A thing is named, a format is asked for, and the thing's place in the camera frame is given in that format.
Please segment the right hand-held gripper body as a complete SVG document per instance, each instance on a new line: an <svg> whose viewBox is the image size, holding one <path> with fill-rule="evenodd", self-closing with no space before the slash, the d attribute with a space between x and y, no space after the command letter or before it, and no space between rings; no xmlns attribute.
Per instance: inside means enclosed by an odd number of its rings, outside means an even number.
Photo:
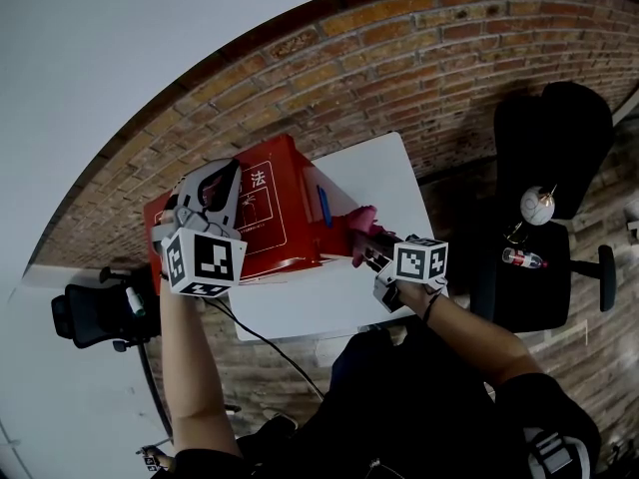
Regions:
<svg viewBox="0 0 639 479"><path fill-rule="evenodd" d="M399 239L394 248L363 248L364 262L375 271L374 297L390 312L403 307L396 286L398 280L426 285L441 292L445 278L448 243L415 235Z"/></svg>

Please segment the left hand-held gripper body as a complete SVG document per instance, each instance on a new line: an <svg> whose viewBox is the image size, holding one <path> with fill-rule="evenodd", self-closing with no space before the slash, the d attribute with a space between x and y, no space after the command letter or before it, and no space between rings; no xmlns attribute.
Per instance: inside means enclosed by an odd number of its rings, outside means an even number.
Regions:
<svg viewBox="0 0 639 479"><path fill-rule="evenodd" d="M151 228L151 244L161 257L161 276L173 294L214 298L240 283L247 243L241 235L202 212L178 183Z"/></svg>

